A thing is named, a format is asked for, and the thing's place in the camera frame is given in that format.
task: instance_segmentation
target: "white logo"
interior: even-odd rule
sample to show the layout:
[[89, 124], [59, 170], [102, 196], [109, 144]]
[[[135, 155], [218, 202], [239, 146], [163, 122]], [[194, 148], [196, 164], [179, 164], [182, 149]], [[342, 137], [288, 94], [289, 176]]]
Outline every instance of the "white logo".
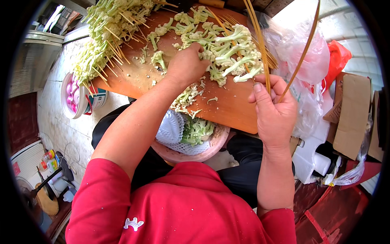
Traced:
[[133, 221], [130, 221], [130, 218], [127, 218], [123, 228], [127, 229], [127, 228], [129, 228], [129, 225], [130, 225], [130, 226], [133, 227], [134, 231], [137, 231], [138, 227], [140, 227], [143, 224], [144, 224], [143, 221], [138, 222], [138, 218], [137, 217], [134, 217]]

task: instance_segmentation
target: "white foam net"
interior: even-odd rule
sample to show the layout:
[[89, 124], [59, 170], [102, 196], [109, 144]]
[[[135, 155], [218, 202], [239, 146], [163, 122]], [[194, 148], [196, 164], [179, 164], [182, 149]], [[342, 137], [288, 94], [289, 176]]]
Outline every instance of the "white foam net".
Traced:
[[209, 141], [203, 142], [201, 145], [192, 146], [188, 143], [180, 143], [183, 137], [184, 124], [187, 118], [173, 110], [168, 110], [165, 114], [160, 128], [158, 129], [157, 141], [175, 151], [186, 155], [196, 155], [210, 148]]

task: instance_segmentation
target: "red plastic bag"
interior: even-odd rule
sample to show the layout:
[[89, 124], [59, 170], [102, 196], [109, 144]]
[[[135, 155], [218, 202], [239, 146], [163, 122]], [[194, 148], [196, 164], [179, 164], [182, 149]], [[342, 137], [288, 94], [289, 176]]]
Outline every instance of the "red plastic bag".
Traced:
[[330, 52], [329, 70], [325, 79], [322, 80], [322, 89], [328, 90], [332, 82], [336, 79], [336, 76], [344, 69], [348, 60], [352, 58], [351, 52], [343, 45], [333, 40], [328, 43]]

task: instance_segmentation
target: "red shirt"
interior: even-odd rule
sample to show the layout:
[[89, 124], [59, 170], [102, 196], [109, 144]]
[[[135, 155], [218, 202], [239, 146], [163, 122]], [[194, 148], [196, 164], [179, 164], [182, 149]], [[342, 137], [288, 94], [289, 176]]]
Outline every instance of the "red shirt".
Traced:
[[259, 219], [203, 163], [179, 163], [130, 195], [128, 175], [111, 161], [94, 159], [74, 196], [66, 242], [290, 244], [296, 237], [292, 210]]

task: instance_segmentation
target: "red door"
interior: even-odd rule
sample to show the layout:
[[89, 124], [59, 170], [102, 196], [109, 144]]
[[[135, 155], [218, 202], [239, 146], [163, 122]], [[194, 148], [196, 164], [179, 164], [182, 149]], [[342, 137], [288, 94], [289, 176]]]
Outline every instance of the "red door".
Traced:
[[11, 155], [39, 140], [37, 93], [28, 93], [8, 100], [7, 127]]

